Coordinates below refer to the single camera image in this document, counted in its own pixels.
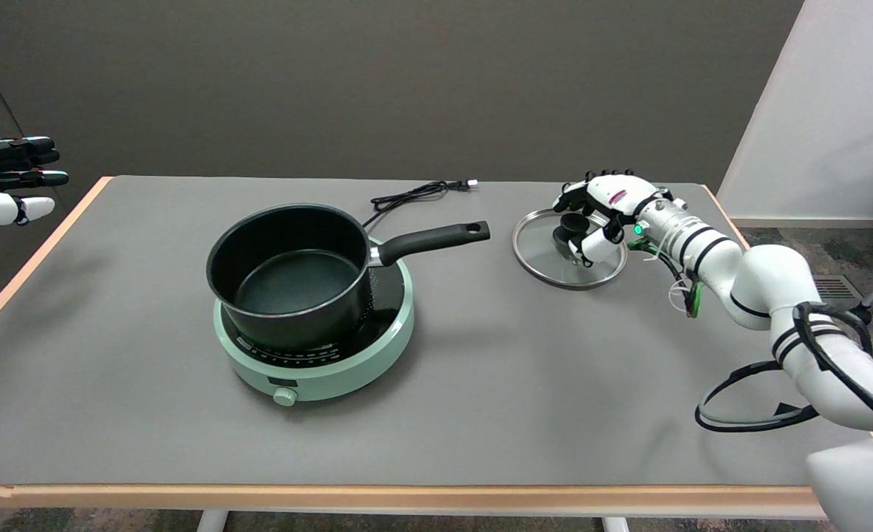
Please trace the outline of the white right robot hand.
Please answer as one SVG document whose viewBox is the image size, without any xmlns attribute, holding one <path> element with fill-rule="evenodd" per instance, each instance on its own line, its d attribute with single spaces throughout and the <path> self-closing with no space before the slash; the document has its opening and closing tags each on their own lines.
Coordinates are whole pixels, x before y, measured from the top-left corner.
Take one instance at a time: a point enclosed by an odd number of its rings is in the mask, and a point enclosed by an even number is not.
<svg viewBox="0 0 873 532">
<path fill-rule="evenodd" d="M 635 226 L 640 213 L 650 202 L 674 197 L 667 188 L 658 188 L 630 171 L 589 171 L 585 179 L 562 185 L 552 209 L 557 212 L 578 211 L 588 216 L 604 216 L 606 224 L 585 236 L 570 236 L 569 252 L 589 267 L 604 262 L 625 240 L 625 228 Z"/>
</svg>

